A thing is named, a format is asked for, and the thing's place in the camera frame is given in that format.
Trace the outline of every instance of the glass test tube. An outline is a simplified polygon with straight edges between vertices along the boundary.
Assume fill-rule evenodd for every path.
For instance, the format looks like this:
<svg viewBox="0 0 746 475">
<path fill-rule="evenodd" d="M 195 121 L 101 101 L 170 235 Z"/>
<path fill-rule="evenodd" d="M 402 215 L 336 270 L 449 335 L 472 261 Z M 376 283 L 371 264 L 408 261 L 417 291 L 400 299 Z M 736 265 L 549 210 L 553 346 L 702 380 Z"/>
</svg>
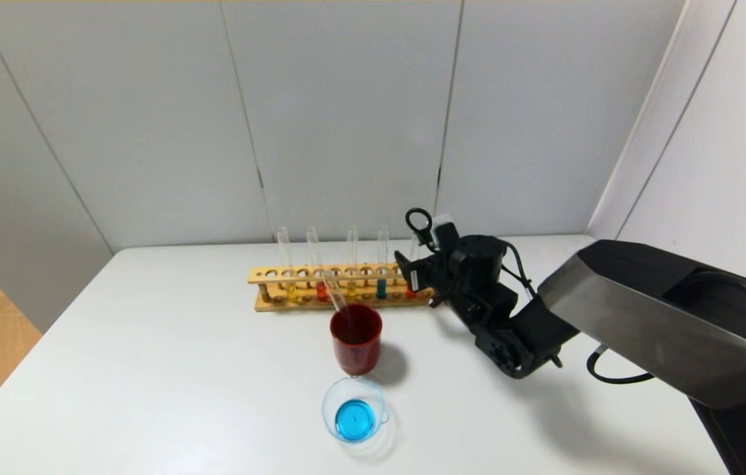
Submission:
<svg viewBox="0 0 746 475">
<path fill-rule="evenodd" d="M 346 267 L 350 276 L 355 276 L 358 272 L 358 226 L 349 226 L 349 231 L 346 232 Z M 346 298 L 349 300 L 355 300 L 357 282 L 355 280 L 348 280 L 346 282 Z"/>
<path fill-rule="evenodd" d="M 411 250 L 408 252 L 409 261 L 417 261 L 420 253 L 420 241 L 417 235 L 411 234 Z M 405 278 L 405 296 L 407 298 L 417 297 L 417 294 L 411 289 L 411 276 L 402 276 Z"/>
<path fill-rule="evenodd" d="M 387 226 L 379 228 L 379 274 L 387 274 L 387 241 L 390 239 L 390 231 Z M 387 279 L 378 279 L 376 282 L 376 298 L 384 300 L 387 298 Z"/>
<path fill-rule="evenodd" d="M 313 272 L 322 277 L 322 280 L 317 283 L 317 300 L 328 301 L 328 291 L 325 288 L 323 259 L 319 253 L 319 237 L 314 226 L 309 226 L 309 229 L 305 232 L 305 237 L 309 242 L 309 252 L 311 253 L 311 266 L 313 267 Z"/>
<path fill-rule="evenodd" d="M 276 241 L 279 241 L 279 256 L 282 256 L 282 276 L 291 277 L 294 275 L 294 263 L 291 262 L 291 241 L 287 228 L 276 230 Z M 288 301 L 297 301 L 297 284 L 287 282 L 282 285 L 288 293 Z"/>
</svg>

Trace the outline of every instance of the teal liquid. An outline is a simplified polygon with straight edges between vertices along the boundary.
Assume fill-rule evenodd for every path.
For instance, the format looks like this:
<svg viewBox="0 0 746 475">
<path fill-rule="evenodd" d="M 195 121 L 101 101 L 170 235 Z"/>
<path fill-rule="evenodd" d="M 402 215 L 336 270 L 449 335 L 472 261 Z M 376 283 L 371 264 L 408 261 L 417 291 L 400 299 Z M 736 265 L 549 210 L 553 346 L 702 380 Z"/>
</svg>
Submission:
<svg viewBox="0 0 746 475">
<path fill-rule="evenodd" d="M 379 281 L 376 282 L 376 298 L 379 298 L 380 300 L 385 300 L 385 298 L 387 298 L 387 280 L 379 279 Z"/>
<path fill-rule="evenodd" d="M 373 435 L 375 413 L 370 405 L 360 399 L 351 399 L 340 405 L 334 416 L 337 433 L 349 442 L 360 442 Z"/>
</svg>

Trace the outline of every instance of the yellow liquid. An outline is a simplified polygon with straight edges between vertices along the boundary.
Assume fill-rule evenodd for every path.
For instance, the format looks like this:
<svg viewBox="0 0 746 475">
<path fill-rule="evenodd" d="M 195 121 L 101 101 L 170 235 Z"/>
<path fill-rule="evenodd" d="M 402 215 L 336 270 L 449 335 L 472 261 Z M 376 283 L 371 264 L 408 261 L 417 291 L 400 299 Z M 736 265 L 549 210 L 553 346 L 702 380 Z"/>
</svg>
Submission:
<svg viewBox="0 0 746 475">
<path fill-rule="evenodd" d="M 285 287 L 288 288 L 288 301 L 297 301 L 297 284 L 289 283 Z"/>
<path fill-rule="evenodd" d="M 355 300 L 356 296 L 356 288 L 357 288 L 357 282 L 355 280 L 349 280 L 349 282 L 346 283 L 346 298 L 349 300 Z"/>
</svg>

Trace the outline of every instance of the test tube rack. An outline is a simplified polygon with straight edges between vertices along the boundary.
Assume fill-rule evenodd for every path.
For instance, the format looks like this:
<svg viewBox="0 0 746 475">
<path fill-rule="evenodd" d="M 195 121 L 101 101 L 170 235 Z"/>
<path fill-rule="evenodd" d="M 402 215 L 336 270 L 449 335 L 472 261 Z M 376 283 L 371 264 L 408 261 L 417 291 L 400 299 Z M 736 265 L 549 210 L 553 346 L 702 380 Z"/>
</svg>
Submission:
<svg viewBox="0 0 746 475">
<path fill-rule="evenodd" d="M 417 292 L 414 297 L 407 295 L 407 282 L 399 273 L 395 262 L 384 267 L 378 264 L 360 264 L 355 268 L 346 265 L 324 265 L 336 276 L 338 285 L 348 303 L 364 303 L 371 307 L 419 307 L 428 303 L 432 291 L 426 289 Z M 319 274 L 322 270 L 312 265 L 295 265 L 294 267 L 253 267 L 249 271 L 247 282 L 259 286 L 255 298 L 256 312 L 282 312 L 289 310 L 326 310 L 334 309 L 330 300 L 318 300 L 317 283 L 322 282 Z M 355 282 L 354 292 L 348 292 L 348 283 Z M 378 280 L 387 282 L 387 298 L 377 298 Z M 288 298 L 288 286 L 294 284 L 292 300 Z"/>
</svg>

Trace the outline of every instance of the glass cup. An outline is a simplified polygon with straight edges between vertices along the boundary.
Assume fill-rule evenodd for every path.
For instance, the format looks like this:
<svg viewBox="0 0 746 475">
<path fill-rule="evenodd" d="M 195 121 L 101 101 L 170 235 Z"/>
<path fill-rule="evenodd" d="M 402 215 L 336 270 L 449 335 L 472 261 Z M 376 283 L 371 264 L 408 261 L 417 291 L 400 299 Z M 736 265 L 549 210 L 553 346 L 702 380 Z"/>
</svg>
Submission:
<svg viewBox="0 0 746 475">
<path fill-rule="evenodd" d="M 369 379 L 343 378 L 331 385 L 323 398 L 325 427 L 345 444 L 374 439 L 388 420 L 385 396 Z"/>
<path fill-rule="evenodd" d="M 372 307 L 350 303 L 334 312 L 328 324 L 334 345 L 334 357 L 348 375 L 369 373 L 381 351 L 381 316 Z"/>
</svg>

